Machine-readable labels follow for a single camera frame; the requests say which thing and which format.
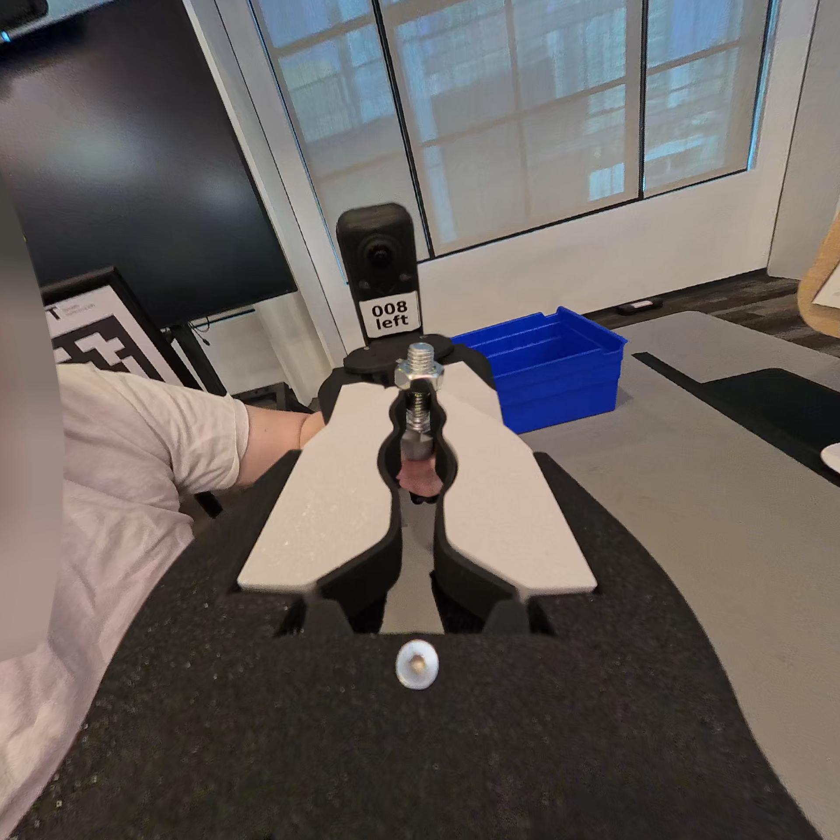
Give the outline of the person's left hand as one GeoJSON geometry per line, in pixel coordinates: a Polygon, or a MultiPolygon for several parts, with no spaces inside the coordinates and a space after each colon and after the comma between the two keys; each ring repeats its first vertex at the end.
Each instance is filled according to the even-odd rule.
{"type": "Polygon", "coordinates": [[[402,489],[420,498],[436,497],[443,486],[434,456],[423,460],[404,459],[396,480],[402,489]]]}

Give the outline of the large black monitor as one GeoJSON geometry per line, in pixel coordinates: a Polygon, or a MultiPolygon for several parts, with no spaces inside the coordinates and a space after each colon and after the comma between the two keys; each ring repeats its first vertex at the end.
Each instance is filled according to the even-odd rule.
{"type": "Polygon", "coordinates": [[[183,2],[2,35],[1,153],[41,287],[114,268],[159,328],[298,290],[183,2]]]}

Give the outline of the black white marker poster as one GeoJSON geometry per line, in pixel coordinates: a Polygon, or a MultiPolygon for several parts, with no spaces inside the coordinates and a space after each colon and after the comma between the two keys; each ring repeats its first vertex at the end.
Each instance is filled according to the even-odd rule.
{"type": "Polygon", "coordinates": [[[86,364],[205,391],[164,336],[170,328],[153,325],[115,268],[43,287],[41,297],[57,364],[86,364]]]}

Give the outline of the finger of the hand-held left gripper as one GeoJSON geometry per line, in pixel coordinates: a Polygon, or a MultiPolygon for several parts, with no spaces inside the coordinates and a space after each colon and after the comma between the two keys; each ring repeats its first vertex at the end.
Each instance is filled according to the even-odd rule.
{"type": "Polygon", "coordinates": [[[497,392],[477,374],[446,374],[441,387],[443,430],[504,428],[497,392]]]}
{"type": "Polygon", "coordinates": [[[395,387],[367,382],[341,387],[327,429],[343,434],[390,434],[395,387]]]}

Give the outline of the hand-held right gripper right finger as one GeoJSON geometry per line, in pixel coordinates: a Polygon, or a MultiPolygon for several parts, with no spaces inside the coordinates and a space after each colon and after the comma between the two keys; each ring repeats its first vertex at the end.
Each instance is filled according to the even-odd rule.
{"type": "Polygon", "coordinates": [[[477,634],[512,604],[531,631],[540,598],[591,595],[597,581],[550,483],[560,474],[498,416],[457,396],[435,407],[432,589],[447,634],[477,634]]]}

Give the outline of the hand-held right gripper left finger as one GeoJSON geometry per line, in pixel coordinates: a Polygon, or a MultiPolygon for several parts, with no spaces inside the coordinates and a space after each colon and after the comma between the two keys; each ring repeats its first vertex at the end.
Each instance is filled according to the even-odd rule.
{"type": "Polygon", "coordinates": [[[277,495],[236,576],[239,595],[279,598],[294,608],[341,612],[359,634],[377,634],[402,570],[396,419],[390,434],[343,434],[325,426],[262,479],[277,495]]]}

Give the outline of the wooden board document stand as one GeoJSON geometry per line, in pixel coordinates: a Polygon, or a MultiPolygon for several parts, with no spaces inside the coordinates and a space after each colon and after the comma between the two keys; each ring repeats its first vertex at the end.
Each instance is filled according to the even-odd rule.
{"type": "Polygon", "coordinates": [[[810,269],[800,280],[796,302],[802,320],[812,330],[833,339],[839,337],[839,309],[813,305],[816,293],[839,264],[839,217],[835,217],[810,269]]]}

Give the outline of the person's left forearm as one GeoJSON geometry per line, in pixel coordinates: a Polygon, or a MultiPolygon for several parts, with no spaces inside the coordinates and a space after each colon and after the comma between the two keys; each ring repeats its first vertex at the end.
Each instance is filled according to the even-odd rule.
{"type": "Polygon", "coordinates": [[[252,486],[289,452],[299,451],[321,431],[321,412],[304,414],[247,406],[248,439],[234,487],[252,486]]]}

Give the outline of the large steel nut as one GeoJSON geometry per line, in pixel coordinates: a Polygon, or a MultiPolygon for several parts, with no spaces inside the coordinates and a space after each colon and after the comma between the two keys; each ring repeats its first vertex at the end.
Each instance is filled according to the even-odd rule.
{"type": "Polygon", "coordinates": [[[445,368],[438,362],[420,370],[409,360],[400,360],[394,372],[394,384],[402,391],[419,392],[423,388],[436,392],[441,386],[445,368]]]}

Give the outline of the blue plastic bin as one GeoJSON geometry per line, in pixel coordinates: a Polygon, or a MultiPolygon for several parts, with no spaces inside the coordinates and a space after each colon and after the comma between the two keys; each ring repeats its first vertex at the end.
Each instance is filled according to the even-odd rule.
{"type": "Polygon", "coordinates": [[[453,338],[489,361],[501,413],[525,434],[616,408],[626,339],[563,307],[453,338]]]}

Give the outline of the large window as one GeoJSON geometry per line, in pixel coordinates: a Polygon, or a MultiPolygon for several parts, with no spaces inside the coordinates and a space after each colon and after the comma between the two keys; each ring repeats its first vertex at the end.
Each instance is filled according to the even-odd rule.
{"type": "Polygon", "coordinates": [[[775,2],[249,2],[331,239],[434,259],[744,172],[775,2]]]}

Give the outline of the large steel bolt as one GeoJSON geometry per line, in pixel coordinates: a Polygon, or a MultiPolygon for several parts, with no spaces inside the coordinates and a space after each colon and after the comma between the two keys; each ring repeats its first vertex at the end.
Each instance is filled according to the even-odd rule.
{"type": "MultiPolygon", "coordinates": [[[[420,370],[436,362],[434,348],[426,342],[412,343],[407,348],[407,360],[420,370]]],[[[430,395],[423,388],[419,392],[406,392],[406,431],[402,436],[404,459],[428,459],[434,452],[431,434],[430,395]]]]}

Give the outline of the black video bar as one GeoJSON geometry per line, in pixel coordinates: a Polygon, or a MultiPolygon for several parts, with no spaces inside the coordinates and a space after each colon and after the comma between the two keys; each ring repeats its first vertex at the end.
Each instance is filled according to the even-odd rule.
{"type": "Polygon", "coordinates": [[[10,42],[14,31],[43,18],[48,11],[47,1],[1,1],[2,42],[10,42]]]}

